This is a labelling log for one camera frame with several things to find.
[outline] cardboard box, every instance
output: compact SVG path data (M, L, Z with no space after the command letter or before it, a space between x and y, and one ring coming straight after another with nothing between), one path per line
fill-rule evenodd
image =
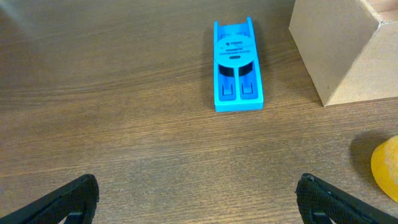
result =
M296 0L290 31L323 105L398 96L398 0Z

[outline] blue battery holder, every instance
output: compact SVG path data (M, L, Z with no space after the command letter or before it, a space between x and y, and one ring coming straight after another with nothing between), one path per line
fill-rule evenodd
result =
M214 24L214 98L217 112L261 110L261 71L252 20Z

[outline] yellow round object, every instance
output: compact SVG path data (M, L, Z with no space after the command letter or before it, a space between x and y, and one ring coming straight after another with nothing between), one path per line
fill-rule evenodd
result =
M398 136L376 148L371 165L377 184L390 198L398 202Z

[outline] blue object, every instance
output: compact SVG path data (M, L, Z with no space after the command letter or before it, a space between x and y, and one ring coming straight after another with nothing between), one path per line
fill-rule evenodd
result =
M214 23L214 99L217 112L261 110L261 72L252 20Z

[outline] wooden table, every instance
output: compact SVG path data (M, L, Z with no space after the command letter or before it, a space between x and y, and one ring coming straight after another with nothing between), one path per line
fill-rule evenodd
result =
M300 223L304 172L398 216L398 99L322 107L293 0L0 1L0 216L91 173L95 223ZM215 113L213 23L254 20L266 103Z

